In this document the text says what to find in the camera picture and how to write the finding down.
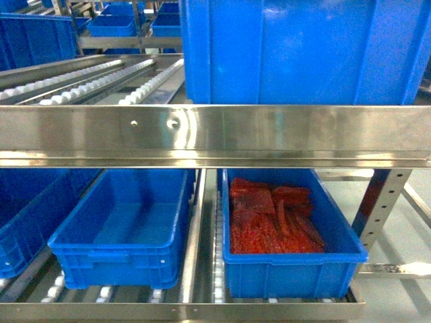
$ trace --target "metal upright post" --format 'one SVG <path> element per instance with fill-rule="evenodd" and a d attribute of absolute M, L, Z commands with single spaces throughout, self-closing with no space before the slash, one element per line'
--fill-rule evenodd
<path fill-rule="evenodd" d="M 411 170 L 375 170 L 352 224 L 367 250 L 375 243 Z"/>
<path fill-rule="evenodd" d="M 61 4 L 61 0 L 51 0 L 53 2 L 54 12 L 56 15 L 63 15 L 63 5 Z"/>
<path fill-rule="evenodd" d="M 76 39 L 76 45 L 78 47 L 79 54 L 84 55 L 84 51 L 81 47 L 81 44 L 79 43 L 78 28 L 76 26 L 75 15 L 73 14 L 73 10 L 72 10 L 72 3 L 69 0 L 66 0 L 66 10 L 70 18 L 72 19 L 71 23 L 72 23 L 73 35 L 75 36 L 75 39 Z"/>
<path fill-rule="evenodd" d="M 139 52 L 141 54 L 145 54 L 145 50 L 142 46 L 142 32 L 141 32 L 141 21 L 139 19 L 139 8 L 137 6 L 137 1 L 132 0 L 132 7 L 133 7 L 133 17 L 135 18 L 135 29 L 136 29 L 136 35 L 139 38 Z"/>

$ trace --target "crate rim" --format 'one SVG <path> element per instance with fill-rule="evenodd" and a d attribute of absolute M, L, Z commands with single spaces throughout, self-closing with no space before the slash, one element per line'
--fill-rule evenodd
<path fill-rule="evenodd" d="M 296 266 L 301 264 L 330 264 L 330 263 L 358 263 L 368 260 L 368 252 L 354 233 L 346 218 L 344 217 L 338 204 L 335 202 L 329 191 L 323 185 L 323 182 L 314 170 L 310 170 L 312 176 L 317 180 L 319 186 L 323 189 L 330 203 L 333 205 L 334 216 L 340 220 L 343 229 L 348 232 L 349 237 L 353 240 L 358 252 L 355 253 L 322 253 L 322 254 L 232 254 L 230 252 L 230 217 L 224 221 L 223 230 L 223 259 L 230 264 L 271 264 L 274 266 Z M 228 170 L 222 172 L 222 213 L 230 214 L 229 194 L 228 194 Z"/>
<path fill-rule="evenodd" d="M 183 172 L 182 189 L 176 205 L 175 219 L 172 226 L 172 232 L 170 234 L 169 240 L 167 240 L 163 244 L 90 244 L 90 243 L 70 244 L 70 243 L 55 241 L 59 237 L 59 234 L 67 227 L 69 222 L 73 219 L 75 214 L 82 208 L 82 205 L 86 203 L 86 201 L 90 198 L 92 193 L 97 189 L 100 181 L 102 181 L 107 176 L 107 174 L 110 173 L 110 171 L 115 171 L 115 170 L 106 170 L 105 172 L 101 173 L 101 175 L 94 181 L 94 184 L 92 185 L 92 187 L 87 191 L 86 195 L 79 201 L 79 203 L 72 210 L 72 212 L 70 212 L 70 214 L 67 216 L 64 222 L 62 222 L 62 224 L 60 224 L 60 226 L 54 231 L 52 236 L 48 239 L 48 243 L 47 243 L 51 249 L 53 250 L 55 249 L 138 250 L 138 249 L 163 249 L 163 248 L 169 248 L 172 246 L 172 243 L 174 242 L 174 238 L 177 231 L 176 224 L 178 223 L 179 217 L 180 217 L 180 209 L 182 206 L 181 201 L 183 200 L 183 196 L 186 193 L 186 183 L 187 183 L 188 173 L 193 171 L 189 169 L 183 169 L 184 172 Z"/>

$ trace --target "red food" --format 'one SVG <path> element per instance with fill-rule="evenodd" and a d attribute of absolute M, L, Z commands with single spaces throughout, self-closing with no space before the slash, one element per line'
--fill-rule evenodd
<path fill-rule="evenodd" d="M 320 247 L 325 245 L 321 235 L 318 233 L 311 220 L 299 214 L 294 215 L 294 221 L 301 227 L 302 231 Z"/>
<path fill-rule="evenodd" d="M 310 190 L 235 178 L 230 187 L 231 253 L 323 252 L 324 242 L 309 219 Z"/>
<path fill-rule="evenodd" d="M 275 214 L 271 192 L 267 189 L 250 190 L 232 198 L 234 210 L 248 210 L 261 214 Z"/>
<path fill-rule="evenodd" d="M 275 203 L 284 200 L 284 205 L 287 207 L 295 207 L 310 202 L 308 199 L 310 190 L 307 188 L 280 186 L 272 194 Z"/>

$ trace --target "storage rack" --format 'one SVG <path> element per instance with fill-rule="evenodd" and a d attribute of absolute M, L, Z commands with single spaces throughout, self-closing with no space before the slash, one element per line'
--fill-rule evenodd
<path fill-rule="evenodd" d="M 116 89 L 87 102 L 128 94 L 181 55 L 96 55 L 1 74 L 0 89 L 24 85 L 121 59 L 124 67 L 156 62 Z M 85 82 L 85 79 L 72 79 Z M 0 101 L 0 167 L 136 167 L 200 169 L 180 281 L 172 290 L 91 287 L 66 290 L 58 264 L 45 248 L 16 279 L 0 281 L 0 320 L 349 320 L 365 301 L 353 282 L 342 299 L 231 299 L 220 284 L 221 216 L 212 168 L 357 168 L 320 172 L 323 180 L 369 180 L 355 229 L 370 249 L 400 194 L 428 226 L 431 210 L 406 184 L 414 168 L 430 168 L 431 106 L 205 106 L 184 103 L 184 71 L 176 72 L 138 106 L 23 105 L 64 91 L 55 86 Z M 276 118 L 283 118 L 279 129 Z M 358 275 L 430 278 L 399 265 L 366 264 Z M 36 290 L 43 290 L 35 299 Z"/>
<path fill-rule="evenodd" d="M 57 15 L 70 15 L 73 19 L 75 13 L 73 13 L 73 8 L 71 9 L 71 2 L 76 3 L 75 6 L 81 5 L 82 8 L 90 9 L 94 15 L 95 3 L 101 3 L 100 0 L 67 0 L 66 8 L 61 5 L 61 0 L 52 0 L 55 13 Z M 79 47 L 79 52 L 83 54 L 83 49 L 85 48 L 139 48 L 140 53 L 145 52 L 145 48 L 182 48 L 183 43 L 179 37 L 151 37 L 148 34 L 148 25 L 141 28 L 139 23 L 139 10 L 137 8 L 138 2 L 158 2 L 158 0 L 114 0 L 111 2 L 131 2 L 133 6 L 133 13 L 135 18 L 135 28 L 137 30 L 137 35 L 132 37 L 90 37 L 89 34 L 83 34 L 82 36 L 77 36 L 77 43 Z"/>

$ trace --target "metal bar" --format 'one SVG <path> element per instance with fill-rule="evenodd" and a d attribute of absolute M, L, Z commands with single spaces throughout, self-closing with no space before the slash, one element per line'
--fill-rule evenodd
<path fill-rule="evenodd" d="M 0 297 L 0 303 L 13 303 L 17 301 L 51 256 L 52 253 L 49 247 L 44 247 L 32 263 L 28 265 L 27 269 Z"/>
<path fill-rule="evenodd" d="M 320 172 L 319 178 L 324 182 L 368 182 L 374 170 L 355 170 L 353 172 Z"/>
<path fill-rule="evenodd" d="M 401 193 L 422 220 L 424 220 L 426 225 L 431 228 L 431 208 L 424 202 L 424 200 L 421 199 L 419 194 L 410 186 L 409 183 L 405 183 L 404 189 Z"/>
<path fill-rule="evenodd" d="M 90 10 L 91 8 L 92 8 L 91 3 L 77 3 L 77 4 L 72 6 L 72 12 L 74 14 L 79 15 L 83 12 Z"/>
<path fill-rule="evenodd" d="M 392 211 L 411 170 L 375 170 L 352 228 L 367 250 L 371 249 Z"/>
<path fill-rule="evenodd" d="M 431 264 L 363 264 L 359 278 L 431 279 Z"/>
<path fill-rule="evenodd" d="M 56 15 L 63 15 L 63 4 L 61 0 L 51 0 L 53 2 L 53 8 Z"/>
<path fill-rule="evenodd" d="M 0 304 L 0 320 L 355 320 L 365 302 L 357 303 L 11 303 Z"/>
<path fill-rule="evenodd" d="M 3 167 L 431 167 L 431 106 L 3 106 L 0 116 Z M 338 122 L 313 121 L 326 116 Z"/>
<path fill-rule="evenodd" d="M 46 9 L 45 11 L 43 11 L 43 12 L 41 12 L 41 13 L 39 13 L 39 15 L 52 15 L 52 14 L 54 14 L 55 12 L 54 12 L 54 8 L 48 8 L 48 9 Z"/>
<path fill-rule="evenodd" d="M 196 204 L 190 222 L 189 238 L 187 240 L 186 254 L 183 266 L 183 277 L 180 283 L 179 303 L 192 303 L 195 284 L 197 257 L 199 252 L 199 240 L 203 218 L 203 201 L 205 198 L 205 183 L 207 170 L 200 170 L 197 178 Z"/>
<path fill-rule="evenodd" d="M 182 46 L 181 37 L 79 37 L 82 48 L 170 48 Z"/>

